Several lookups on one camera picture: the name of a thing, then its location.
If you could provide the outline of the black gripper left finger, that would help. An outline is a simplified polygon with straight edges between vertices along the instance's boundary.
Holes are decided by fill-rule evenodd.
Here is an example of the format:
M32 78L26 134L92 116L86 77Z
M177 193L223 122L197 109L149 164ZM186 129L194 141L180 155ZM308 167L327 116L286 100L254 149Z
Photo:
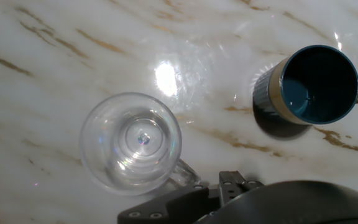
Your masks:
M117 223L196 223L219 207L216 187L189 185L121 212Z

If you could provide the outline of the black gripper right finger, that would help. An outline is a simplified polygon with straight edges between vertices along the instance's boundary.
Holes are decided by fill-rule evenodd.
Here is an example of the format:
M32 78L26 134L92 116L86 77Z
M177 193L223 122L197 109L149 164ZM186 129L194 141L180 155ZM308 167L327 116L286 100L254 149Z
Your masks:
M245 179L238 171L221 171L218 185L220 206L223 207L237 196L262 186L263 183L256 179Z

